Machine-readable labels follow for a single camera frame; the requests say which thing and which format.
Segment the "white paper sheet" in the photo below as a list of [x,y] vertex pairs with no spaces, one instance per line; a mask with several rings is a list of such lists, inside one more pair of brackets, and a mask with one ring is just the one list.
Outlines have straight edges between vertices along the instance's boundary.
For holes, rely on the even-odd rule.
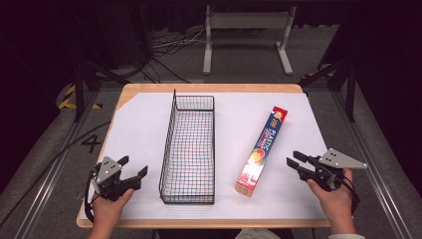
[[[172,93],[141,93],[115,114],[105,153],[129,163],[121,179],[148,165],[140,190],[122,219],[326,219],[317,198],[298,173],[286,165],[293,151],[322,155],[326,146],[305,94],[178,93],[214,96],[216,195],[214,205],[165,205],[158,183],[171,111]],[[252,197],[235,184],[274,106],[288,111]]]

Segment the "white metal frame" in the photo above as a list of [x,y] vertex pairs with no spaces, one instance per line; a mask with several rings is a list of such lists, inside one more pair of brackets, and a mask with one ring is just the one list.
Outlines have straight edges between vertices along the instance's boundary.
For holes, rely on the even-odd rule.
[[230,28],[283,28],[283,39],[276,42],[282,65],[286,75],[293,73],[288,55],[286,54],[286,44],[292,29],[295,18],[296,7],[291,7],[289,12],[211,12],[210,6],[207,6],[205,29],[206,46],[204,57],[203,74],[211,74],[212,42],[211,29],[230,29]]

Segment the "wire basket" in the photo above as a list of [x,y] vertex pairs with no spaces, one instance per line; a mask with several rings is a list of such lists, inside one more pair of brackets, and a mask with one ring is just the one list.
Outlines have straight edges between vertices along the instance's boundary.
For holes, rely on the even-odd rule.
[[214,204],[214,97],[173,94],[159,192],[165,204]]

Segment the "floor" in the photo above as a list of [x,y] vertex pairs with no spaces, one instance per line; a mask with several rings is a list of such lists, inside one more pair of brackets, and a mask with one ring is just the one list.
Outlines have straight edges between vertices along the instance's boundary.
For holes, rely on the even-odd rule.
[[[209,76],[202,74],[204,44],[195,42],[172,55],[156,59],[191,83],[297,83],[304,74],[317,71],[317,64],[332,35],[332,27],[294,28],[287,46],[294,74],[283,72],[274,42],[280,33],[264,31],[223,31],[214,34],[213,65]],[[118,74],[130,71],[122,69]],[[183,83],[159,63],[150,61],[144,69],[129,78],[134,83]],[[355,123],[344,113],[345,88],[331,93],[321,79],[304,88],[310,96],[316,121],[328,147],[365,161],[366,171],[356,171],[355,186],[360,204],[354,214],[357,230],[366,238],[422,238],[422,201],[382,135],[364,96],[357,88]],[[57,96],[58,104],[63,94]],[[8,220],[0,228],[0,238],[84,238],[90,230],[76,225],[89,168],[93,167],[101,145],[93,148],[83,141],[103,142],[112,118],[121,86],[104,82],[97,93],[86,92],[86,102],[102,104],[100,110],[89,110],[79,122],[75,111],[62,109],[60,115],[34,145],[25,161],[0,195],[0,218],[3,220],[28,188]],[[50,162],[54,170],[40,173]],[[310,228],[294,228],[295,238],[312,238]],[[317,228],[316,238],[326,238],[328,228]],[[152,229],[116,229],[113,238],[151,238]]]

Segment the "human hand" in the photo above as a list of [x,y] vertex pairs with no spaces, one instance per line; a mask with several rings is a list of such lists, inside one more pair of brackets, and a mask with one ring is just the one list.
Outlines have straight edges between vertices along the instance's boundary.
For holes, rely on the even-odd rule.
[[100,196],[94,200],[94,226],[89,238],[111,238],[112,230],[120,220],[123,207],[133,192],[132,188],[128,189],[117,201],[110,201]]
[[[343,170],[344,176],[352,182],[350,169]],[[328,217],[331,225],[331,234],[355,234],[353,219],[351,217],[351,192],[342,185],[334,191],[325,191],[312,179],[307,180],[311,191],[319,199],[323,213]]]

